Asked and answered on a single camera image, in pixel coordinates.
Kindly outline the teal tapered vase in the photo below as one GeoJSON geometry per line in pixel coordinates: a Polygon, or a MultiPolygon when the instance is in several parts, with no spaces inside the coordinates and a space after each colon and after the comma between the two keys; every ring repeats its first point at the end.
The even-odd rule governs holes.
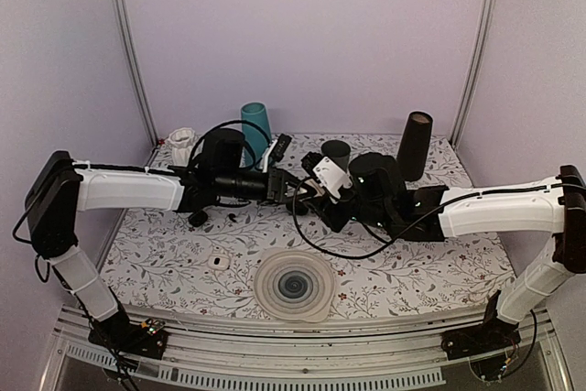
{"type": "Polygon", "coordinates": [[[262,157],[272,141],[268,113],[263,103],[247,103],[241,108],[241,119],[258,126],[244,124],[242,131],[245,141],[255,152],[255,165],[261,164],[262,157]]]}

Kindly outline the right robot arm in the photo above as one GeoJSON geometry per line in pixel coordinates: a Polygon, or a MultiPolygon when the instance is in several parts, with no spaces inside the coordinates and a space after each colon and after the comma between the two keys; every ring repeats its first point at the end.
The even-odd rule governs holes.
{"type": "Polygon", "coordinates": [[[341,168],[316,156],[305,169],[323,188],[309,205],[338,232],[349,221],[385,230],[391,240],[439,242],[467,234],[546,232],[536,259],[486,308],[485,322],[473,332],[483,351],[505,340],[542,299],[585,271],[585,181],[572,165],[558,175],[513,186],[409,190],[395,159],[367,153],[341,168]]]}

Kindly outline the aluminium left frame post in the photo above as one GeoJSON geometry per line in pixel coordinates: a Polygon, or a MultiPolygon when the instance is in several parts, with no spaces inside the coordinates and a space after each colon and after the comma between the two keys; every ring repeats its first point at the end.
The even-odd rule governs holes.
{"type": "Polygon", "coordinates": [[[112,3],[138,112],[149,143],[152,146],[156,146],[158,143],[158,133],[136,55],[136,47],[132,36],[126,1],[112,0],[112,3]]]}

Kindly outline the white ribbed vase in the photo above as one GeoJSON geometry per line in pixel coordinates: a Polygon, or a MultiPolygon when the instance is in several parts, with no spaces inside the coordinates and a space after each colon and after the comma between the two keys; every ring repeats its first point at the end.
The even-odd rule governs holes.
{"type": "Polygon", "coordinates": [[[175,166],[188,165],[196,140],[196,133],[190,127],[176,129],[168,135],[166,143],[170,147],[172,163],[175,166]]]}

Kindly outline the small white open case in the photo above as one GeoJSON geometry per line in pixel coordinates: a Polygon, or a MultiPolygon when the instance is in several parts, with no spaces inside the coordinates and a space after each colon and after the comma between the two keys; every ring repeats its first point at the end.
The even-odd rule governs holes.
{"type": "Polygon", "coordinates": [[[230,267],[231,258],[228,255],[212,254],[208,258],[207,265],[212,270],[225,271],[230,267]]]}

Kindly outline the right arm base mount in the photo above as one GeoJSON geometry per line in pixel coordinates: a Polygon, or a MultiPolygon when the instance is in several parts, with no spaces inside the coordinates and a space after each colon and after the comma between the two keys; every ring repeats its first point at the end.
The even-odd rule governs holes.
{"type": "Polygon", "coordinates": [[[497,290],[489,298],[481,323],[441,334],[440,348],[449,360],[513,347],[521,342],[518,323],[506,322],[499,315],[500,295],[501,291],[497,290]]]}

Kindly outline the aluminium right frame post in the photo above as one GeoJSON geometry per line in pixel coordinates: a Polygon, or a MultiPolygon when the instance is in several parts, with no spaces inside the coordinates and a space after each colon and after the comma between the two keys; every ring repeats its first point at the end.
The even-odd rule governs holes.
{"type": "Polygon", "coordinates": [[[449,142],[457,151],[472,109],[473,98],[480,78],[484,52],[490,35],[497,0],[482,0],[478,26],[472,46],[472,55],[465,77],[460,103],[450,132],[449,142]]]}

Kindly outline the aluminium frame post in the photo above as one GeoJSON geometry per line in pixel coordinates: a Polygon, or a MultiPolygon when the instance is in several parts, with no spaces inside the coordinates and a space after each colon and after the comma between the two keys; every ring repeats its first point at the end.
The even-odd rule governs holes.
{"type": "Polygon", "coordinates": [[[158,143],[158,133],[136,55],[136,47],[132,36],[126,1],[112,0],[112,3],[138,112],[149,143],[152,146],[156,146],[158,143]]]}
{"type": "Polygon", "coordinates": [[[449,142],[457,151],[472,109],[473,98],[480,78],[484,52],[490,35],[497,0],[482,0],[478,26],[472,46],[472,55],[465,77],[460,103],[450,132],[449,142]]]}

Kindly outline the small black earbud case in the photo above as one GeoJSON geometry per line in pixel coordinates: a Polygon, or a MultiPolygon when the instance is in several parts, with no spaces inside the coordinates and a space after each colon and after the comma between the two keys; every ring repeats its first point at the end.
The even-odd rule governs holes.
{"type": "Polygon", "coordinates": [[[205,211],[198,211],[192,213],[189,218],[189,224],[194,227],[201,227],[208,221],[208,214],[205,211]]]}

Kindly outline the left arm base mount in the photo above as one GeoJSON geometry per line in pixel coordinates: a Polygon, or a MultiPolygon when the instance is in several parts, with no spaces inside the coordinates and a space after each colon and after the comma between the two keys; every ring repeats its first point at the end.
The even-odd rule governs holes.
{"type": "Polygon", "coordinates": [[[88,341],[116,352],[161,360],[167,348],[169,333],[163,320],[153,318],[132,323],[124,310],[112,317],[93,320],[88,341]]]}

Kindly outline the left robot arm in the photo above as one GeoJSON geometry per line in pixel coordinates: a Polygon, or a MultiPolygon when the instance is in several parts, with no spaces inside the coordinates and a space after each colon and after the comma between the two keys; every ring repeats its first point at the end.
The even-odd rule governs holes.
{"type": "Polygon", "coordinates": [[[78,212],[100,209],[154,209],[186,213],[190,224],[205,223],[204,211],[224,198],[287,204],[287,185],[293,180],[277,168],[290,136],[265,139],[256,154],[244,133],[230,123],[214,127],[191,150],[185,166],[168,169],[96,165],[76,162],[68,152],[49,158],[29,191],[23,219],[29,242],[48,262],[70,293],[99,321],[102,336],[117,349],[136,341],[134,325],[102,281],[95,265],[80,249],[75,234],[78,212]]]}

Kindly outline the aluminium front rail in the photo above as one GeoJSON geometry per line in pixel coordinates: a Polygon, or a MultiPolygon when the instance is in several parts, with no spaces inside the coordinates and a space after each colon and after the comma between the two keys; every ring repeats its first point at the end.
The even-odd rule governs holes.
{"type": "Polygon", "coordinates": [[[571,390],[574,383],[544,308],[524,319],[507,377],[484,372],[499,352],[451,360],[443,332],[477,324],[483,309],[318,324],[205,317],[131,306],[134,321],[165,322],[161,360],[134,357],[141,390],[571,390]]]}

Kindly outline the dark grey mug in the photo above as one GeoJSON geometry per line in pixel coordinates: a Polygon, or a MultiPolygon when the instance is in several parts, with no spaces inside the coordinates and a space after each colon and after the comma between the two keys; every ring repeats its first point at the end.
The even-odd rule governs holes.
{"type": "Polygon", "coordinates": [[[324,157],[328,157],[344,171],[348,169],[351,148],[347,143],[332,139],[324,142],[320,149],[324,157]]]}

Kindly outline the cream swirl ceramic plate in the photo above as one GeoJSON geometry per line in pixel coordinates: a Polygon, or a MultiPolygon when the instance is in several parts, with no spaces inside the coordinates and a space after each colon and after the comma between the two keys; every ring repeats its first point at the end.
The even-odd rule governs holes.
{"type": "Polygon", "coordinates": [[[291,322],[326,320],[337,286],[331,264],[306,251],[266,251],[253,276],[259,307],[272,318],[291,322]]]}

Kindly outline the dark brown tall vase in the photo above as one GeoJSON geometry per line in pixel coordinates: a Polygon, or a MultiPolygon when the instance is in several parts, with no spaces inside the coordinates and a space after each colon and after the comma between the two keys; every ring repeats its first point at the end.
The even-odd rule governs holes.
{"type": "Polygon", "coordinates": [[[409,114],[400,146],[397,164],[406,181],[419,180],[424,172],[431,139],[433,118],[424,112],[409,114]]]}

